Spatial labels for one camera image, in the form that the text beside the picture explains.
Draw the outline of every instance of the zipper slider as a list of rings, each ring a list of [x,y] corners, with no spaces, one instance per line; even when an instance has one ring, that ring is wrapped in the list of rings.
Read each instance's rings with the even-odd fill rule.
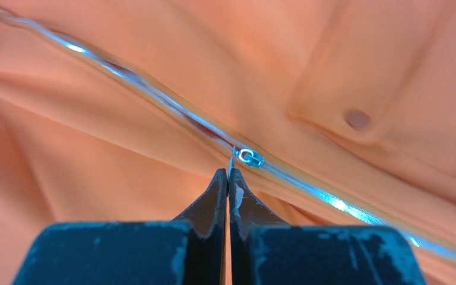
[[[239,160],[247,164],[248,166],[261,168],[265,159],[263,156],[260,156],[257,151],[250,150],[248,148],[243,148],[235,152],[239,156]]]

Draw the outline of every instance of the zipper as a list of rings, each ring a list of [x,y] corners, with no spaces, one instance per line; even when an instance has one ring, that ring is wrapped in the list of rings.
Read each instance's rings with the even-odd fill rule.
[[[208,135],[213,141],[221,145],[226,150],[232,151],[234,154],[234,159],[239,160],[241,163],[244,163],[249,167],[261,169],[262,171],[277,177],[284,183],[297,187],[307,192],[309,195],[336,208],[337,210],[342,211],[352,217],[355,217],[358,220],[361,220],[367,224],[394,227],[390,223],[386,222],[384,219],[378,217],[377,215],[374,215],[358,206],[355,206],[347,201],[344,201],[341,198],[327,191],[319,189],[293,176],[292,174],[278,167],[271,161],[264,159],[263,156],[260,155],[257,151],[251,149],[244,143],[237,141],[236,139],[227,135],[223,130],[217,128],[205,119],[199,117],[194,112],[191,112],[190,110],[179,104],[177,101],[173,100],[166,93],[155,88],[147,80],[145,80],[143,77],[140,77],[136,72],[132,71],[131,69],[125,68],[124,66],[120,66],[108,59],[102,58],[101,56],[96,55],[94,52],[87,49],[83,45],[77,43],[75,40],[66,37],[63,34],[52,32],[34,21],[27,20],[25,18],[15,17],[1,9],[0,16],[4,17],[5,20],[10,21],[12,23],[25,24],[27,26],[32,27],[33,29],[41,33],[43,36],[48,37],[50,40],[53,40],[57,44],[60,44],[63,47],[78,53],[79,55],[85,56],[87,59],[90,59],[96,62],[98,65],[100,65],[99,67],[106,69],[107,71],[113,73],[117,77],[125,80],[126,82],[132,84],[135,87],[138,87],[140,90],[151,96],[154,100],[157,100],[160,104],[167,107],[169,110],[179,115],[180,117],[184,118],[184,120],[188,121],[199,132]],[[446,246],[432,242],[420,236],[414,235],[404,229],[398,227],[395,228],[398,229],[399,232],[403,236],[405,236],[405,238],[414,246],[427,249],[428,251],[431,251],[442,257],[456,260],[455,249],[448,248]]]

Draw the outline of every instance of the orange fabric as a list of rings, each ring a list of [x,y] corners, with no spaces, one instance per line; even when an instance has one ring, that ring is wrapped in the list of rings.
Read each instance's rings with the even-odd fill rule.
[[[305,180],[456,248],[456,1],[0,6],[150,74]],[[367,128],[349,126],[351,110]],[[0,19],[0,284],[49,223],[170,219],[227,162],[135,90]],[[245,175],[292,223],[359,223]],[[456,284],[456,264],[417,255],[430,280]]]

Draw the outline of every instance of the shiny zipper strip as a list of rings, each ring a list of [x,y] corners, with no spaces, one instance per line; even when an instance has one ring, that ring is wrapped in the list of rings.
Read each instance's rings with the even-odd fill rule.
[[[213,140],[226,148],[227,150],[232,150],[235,147],[235,157],[240,160],[242,163],[247,164],[251,167],[259,168],[275,177],[279,178],[280,180],[293,185],[299,189],[304,190],[305,192],[309,193],[311,196],[333,206],[339,211],[347,213],[352,217],[355,217],[367,224],[372,225],[381,225],[381,226],[392,226],[391,224],[387,223],[380,217],[365,211],[351,203],[348,203],[339,197],[328,193],[324,190],[321,190],[313,185],[306,183],[305,181],[291,175],[290,173],[286,172],[285,170],[279,168],[275,164],[271,163],[270,161],[266,161],[259,153],[255,150],[252,150],[247,145],[243,144],[240,141],[237,141],[223,132],[221,129],[217,128],[216,126],[212,125],[211,123],[207,122],[205,119],[200,118],[195,113],[191,112],[171,97],[169,97],[164,92],[160,91],[159,89],[152,86],[148,81],[144,78],[140,77],[136,72],[120,66],[110,60],[102,58],[99,55],[96,55],[94,52],[88,50],[83,45],[77,43],[76,41],[66,37],[64,35],[54,33],[49,31],[48,29],[44,28],[40,24],[27,20],[25,18],[18,18],[13,15],[10,15],[6,11],[0,9],[0,14],[4,16],[5,20],[10,21],[16,24],[26,24],[31,28],[35,29],[36,31],[40,32],[42,35],[48,37],[50,40],[55,41],[56,43],[64,46],[65,48],[70,49],[71,51],[77,52],[80,55],[85,56],[87,59],[90,59],[100,67],[110,71],[117,77],[125,80],[126,82],[132,84],[133,86],[139,88],[140,90],[146,92],[149,96],[160,102],[162,105],[166,106],[168,109],[176,113],[177,115],[187,119],[187,121],[194,121],[196,124],[202,126],[203,128],[208,129],[212,133],[216,134],[217,137],[213,137]],[[198,126],[193,125],[196,129],[200,132],[204,132]],[[407,232],[403,229],[398,229],[402,235],[404,235],[414,246],[427,249],[432,251],[442,257],[454,259],[456,260],[456,251],[437,244],[435,242],[431,242],[427,239],[422,237],[418,237],[410,232]]]

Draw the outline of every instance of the zipper placket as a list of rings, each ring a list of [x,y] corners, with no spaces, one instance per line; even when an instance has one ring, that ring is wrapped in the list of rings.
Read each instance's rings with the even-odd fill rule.
[[[188,122],[192,123],[192,126],[195,127],[199,132],[203,132],[209,137],[213,139],[213,141],[217,142],[221,146],[223,146],[226,150],[232,150],[233,147],[236,149],[235,157],[242,163],[250,166],[256,167],[265,171],[277,178],[281,181],[293,185],[299,189],[304,190],[311,196],[329,204],[330,206],[336,208],[339,211],[349,214],[367,224],[372,225],[383,225],[383,226],[392,226],[391,224],[387,223],[382,218],[365,211],[351,203],[348,203],[339,197],[319,189],[309,183],[291,175],[287,171],[283,170],[282,168],[276,166],[270,161],[267,161],[261,156],[257,151],[251,149],[244,143],[232,138],[231,136],[227,135],[223,130],[217,128],[213,124],[209,123],[205,119],[199,117],[195,113],[191,112],[177,101],[173,100],[170,96],[166,93],[162,92],[161,90],[155,88],[152,84],[150,84],[147,80],[143,77],[137,75],[136,72],[132,71],[131,69],[125,68],[120,66],[110,60],[104,59],[94,52],[90,51],[83,45],[77,43],[76,41],[66,37],[64,35],[54,33],[49,31],[48,29],[42,27],[41,25],[37,24],[34,21],[17,18],[8,14],[6,11],[0,9],[0,14],[3,15],[6,20],[12,21],[15,23],[22,23],[27,24],[33,27],[36,31],[39,31],[42,35],[47,36],[48,38],[54,40],[56,43],[70,49],[71,51],[77,52],[80,55],[86,56],[87,58],[91,59],[94,62],[97,62],[101,67],[110,71],[111,73],[115,74],[119,78],[125,80],[126,82],[138,87],[143,92],[147,93],[153,99],[157,100],[160,104],[166,106],[168,109],[176,113],[177,115],[183,117]],[[425,248],[430,250],[438,255],[441,255],[446,258],[455,259],[456,260],[456,251],[435,242],[431,242],[427,239],[422,237],[418,237],[406,230],[398,229],[414,246]]]

